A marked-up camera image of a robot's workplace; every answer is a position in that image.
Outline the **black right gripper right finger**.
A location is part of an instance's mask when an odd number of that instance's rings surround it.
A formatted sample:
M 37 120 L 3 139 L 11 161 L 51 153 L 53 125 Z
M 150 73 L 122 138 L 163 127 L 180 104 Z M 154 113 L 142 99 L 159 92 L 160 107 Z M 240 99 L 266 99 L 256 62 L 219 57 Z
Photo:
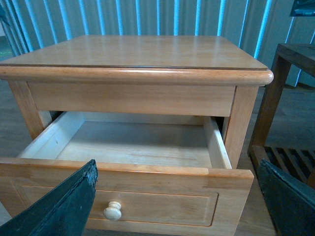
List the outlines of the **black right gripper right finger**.
M 268 211 L 283 236 L 315 234 L 315 190 L 261 160 L 257 178 Z

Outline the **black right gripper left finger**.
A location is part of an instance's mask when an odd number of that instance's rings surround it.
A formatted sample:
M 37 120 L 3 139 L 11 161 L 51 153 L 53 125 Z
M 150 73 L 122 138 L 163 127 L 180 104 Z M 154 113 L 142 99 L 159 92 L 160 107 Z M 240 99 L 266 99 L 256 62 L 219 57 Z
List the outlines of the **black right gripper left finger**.
M 0 228 L 2 236 L 80 236 L 90 215 L 98 170 L 95 160 Z

